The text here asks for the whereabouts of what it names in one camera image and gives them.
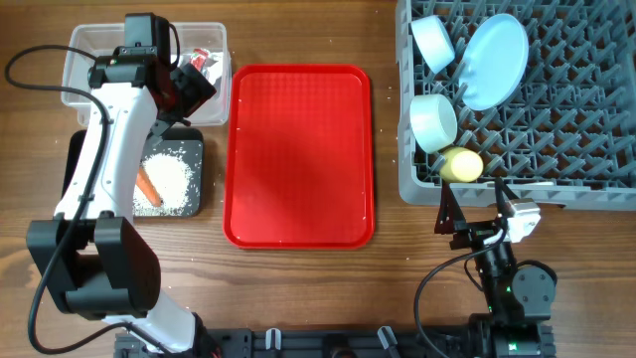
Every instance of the dish rack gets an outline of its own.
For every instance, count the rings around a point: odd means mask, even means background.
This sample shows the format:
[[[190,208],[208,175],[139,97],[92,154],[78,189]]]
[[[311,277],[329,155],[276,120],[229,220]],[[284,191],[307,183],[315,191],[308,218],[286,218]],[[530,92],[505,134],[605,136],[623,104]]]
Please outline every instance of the dish rack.
[[[636,5],[612,0],[399,0],[396,58],[400,119],[399,193],[417,205],[438,205],[439,153],[424,153],[410,129],[415,95],[441,93],[455,105],[455,145],[480,153],[476,183],[451,184],[462,206],[495,202],[501,177],[521,198],[578,210],[636,210]],[[509,13],[526,28],[528,66],[502,104],[465,106],[457,77],[471,35],[490,16]],[[433,74],[409,33],[412,20],[437,15],[455,47],[455,61]]]

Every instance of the white plate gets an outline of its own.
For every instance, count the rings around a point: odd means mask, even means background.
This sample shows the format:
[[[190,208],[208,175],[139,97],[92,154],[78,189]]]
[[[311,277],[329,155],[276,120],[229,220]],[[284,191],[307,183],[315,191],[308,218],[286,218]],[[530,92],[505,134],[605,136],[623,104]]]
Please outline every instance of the white plate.
[[[524,75],[528,52],[526,29],[514,16],[499,14],[486,20],[462,58],[466,68],[459,85],[468,85],[464,103],[473,110],[484,110],[506,100]]]

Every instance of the red tray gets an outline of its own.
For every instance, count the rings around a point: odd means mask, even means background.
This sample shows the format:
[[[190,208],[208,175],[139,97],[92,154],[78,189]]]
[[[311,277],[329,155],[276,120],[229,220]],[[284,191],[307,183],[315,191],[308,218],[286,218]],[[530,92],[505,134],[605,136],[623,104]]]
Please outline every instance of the red tray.
[[[369,78],[345,65],[234,76],[224,232],[244,249],[354,249],[374,232]]]

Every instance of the wooden surface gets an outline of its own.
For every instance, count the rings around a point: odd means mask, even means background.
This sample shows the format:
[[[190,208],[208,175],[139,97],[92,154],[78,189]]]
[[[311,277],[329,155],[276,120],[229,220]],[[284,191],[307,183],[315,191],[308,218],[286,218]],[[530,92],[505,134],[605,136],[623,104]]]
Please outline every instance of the wooden surface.
[[[224,23],[235,69],[255,63],[360,66],[372,79],[374,103],[377,230],[367,246],[353,252],[245,252],[230,245],[221,230],[226,126],[203,128],[207,194],[201,214],[138,220],[136,226],[161,261],[162,286],[210,328],[413,327],[419,280],[459,253],[448,249],[448,238],[432,233],[437,208],[407,205],[398,194],[394,9],[391,1],[4,7],[0,64],[30,46],[67,44],[78,24],[121,22],[126,13],[153,11],[172,21]],[[58,84],[64,57],[33,55],[17,66],[15,77]],[[0,98],[0,357],[33,357],[26,318],[40,276],[25,233],[32,220],[51,218],[68,142],[80,127],[58,93],[14,89],[0,81]],[[494,210],[466,214],[486,220]],[[634,214],[547,208],[543,217],[515,253],[558,272],[551,321],[558,356],[633,356]],[[470,313],[486,310],[461,266],[441,273],[423,302],[423,320],[431,324],[463,323]],[[49,346],[74,342],[101,326],[57,313],[48,294],[42,307],[38,331]],[[68,356],[111,357],[112,344],[107,335]]]

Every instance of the white bowl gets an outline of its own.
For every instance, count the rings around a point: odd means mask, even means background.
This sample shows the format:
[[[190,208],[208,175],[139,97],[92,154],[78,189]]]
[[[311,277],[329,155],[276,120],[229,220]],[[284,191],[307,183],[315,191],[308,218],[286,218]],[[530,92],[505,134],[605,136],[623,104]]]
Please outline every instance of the white bowl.
[[[410,28],[426,64],[435,74],[455,60],[455,49],[437,16],[415,20],[410,23]]]
[[[419,147],[433,153],[455,141],[457,117],[442,94],[416,95],[410,102],[410,127]]]

